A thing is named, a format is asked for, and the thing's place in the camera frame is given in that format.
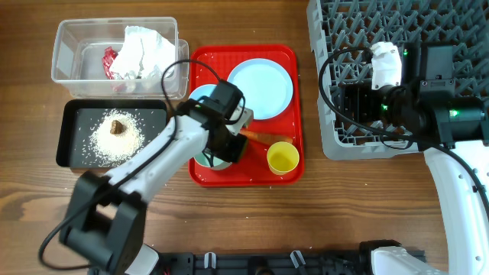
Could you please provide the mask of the mint green bowl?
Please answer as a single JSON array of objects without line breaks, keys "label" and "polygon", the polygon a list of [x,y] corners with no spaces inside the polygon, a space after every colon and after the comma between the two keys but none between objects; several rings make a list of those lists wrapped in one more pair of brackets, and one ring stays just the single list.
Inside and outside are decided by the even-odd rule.
[{"label": "mint green bowl", "polygon": [[225,162],[217,158],[213,154],[207,154],[201,152],[194,157],[194,160],[201,166],[209,168],[211,170],[224,170],[232,165],[232,163]]}]

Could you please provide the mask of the orange carrot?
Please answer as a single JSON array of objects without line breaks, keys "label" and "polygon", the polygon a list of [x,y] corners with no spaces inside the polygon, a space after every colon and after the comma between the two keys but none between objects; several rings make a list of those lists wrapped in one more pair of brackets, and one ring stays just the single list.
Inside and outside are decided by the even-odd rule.
[{"label": "orange carrot", "polygon": [[290,144],[293,143],[293,139],[291,137],[278,135],[278,134],[257,133],[257,132],[245,130],[243,128],[240,130],[240,133],[252,141],[256,141],[267,145],[273,145],[277,142],[287,142]]}]

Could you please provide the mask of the light blue bowl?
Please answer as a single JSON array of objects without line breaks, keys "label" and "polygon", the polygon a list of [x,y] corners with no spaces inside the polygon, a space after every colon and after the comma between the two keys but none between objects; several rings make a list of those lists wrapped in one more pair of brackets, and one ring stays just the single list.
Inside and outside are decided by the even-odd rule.
[{"label": "light blue bowl", "polygon": [[216,88],[216,84],[205,84],[195,88],[189,95],[189,100],[196,102],[204,102],[209,99],[212,92]]}]

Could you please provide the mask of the yellow plastic cup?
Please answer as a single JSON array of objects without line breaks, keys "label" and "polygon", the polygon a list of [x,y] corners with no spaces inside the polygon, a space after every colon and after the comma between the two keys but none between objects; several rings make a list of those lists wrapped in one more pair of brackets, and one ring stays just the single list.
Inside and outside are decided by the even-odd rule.
[{"label": "yellow plastic cup", "polygon": [[284,175],[295,170],[300,161],[296,147],[288,142],[279,141],[267,150],[267,163],[272,173]]}]

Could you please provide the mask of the white rice pile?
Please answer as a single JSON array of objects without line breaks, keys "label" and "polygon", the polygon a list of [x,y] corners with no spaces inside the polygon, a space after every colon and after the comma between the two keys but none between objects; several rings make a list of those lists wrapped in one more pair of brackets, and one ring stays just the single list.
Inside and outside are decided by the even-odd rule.
[{"label": "white rice pile", "polygon": [[[124,126],[122,134],[110,134],[113,120]],[[137,115],[129,111],[106,109],[101,118],[89,125],[89,136],[83,138],[81,164],[89,167],[113,167],[124,163],[139,152],[146,141]]]}]

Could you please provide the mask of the brown food scrap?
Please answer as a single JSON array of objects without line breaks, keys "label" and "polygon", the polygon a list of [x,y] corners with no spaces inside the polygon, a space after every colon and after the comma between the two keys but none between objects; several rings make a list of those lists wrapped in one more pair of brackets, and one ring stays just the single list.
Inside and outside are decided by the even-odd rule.
[{"label": "brown food scrap", "polygon": [[110,134],[118,135],[125,131],[125,126],[119,120],[113,120],[110,127]]}]

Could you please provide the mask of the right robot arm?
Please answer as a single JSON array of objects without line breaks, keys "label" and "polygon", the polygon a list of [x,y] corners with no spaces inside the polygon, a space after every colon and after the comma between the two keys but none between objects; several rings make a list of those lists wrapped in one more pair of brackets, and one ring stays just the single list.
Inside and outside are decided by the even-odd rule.
[{"label": "right robot arm", "polygon": [[452,46],[379,42],[356,52],[372,67],[371,83],[346,86],[331,110],[363,128],[381,120],[406,129],[436,185],[449,273],[486,274],[488,112],[481,99],[456,95]]}]

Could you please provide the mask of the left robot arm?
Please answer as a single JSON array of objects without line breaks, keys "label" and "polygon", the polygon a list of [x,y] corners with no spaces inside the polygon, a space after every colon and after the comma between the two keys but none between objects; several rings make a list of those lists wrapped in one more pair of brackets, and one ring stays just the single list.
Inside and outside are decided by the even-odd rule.
[{"label": "left robot arm", "polygon": [[144,244],[147,206],[184,163],[207,151],[237,163],[254,116],[243,100],[205,97],[178,105],[169,124],[144,149],[105,175],[84,173],[66,216],[55,229],[59,242],[103,274],[157,274],[159,253]]}]

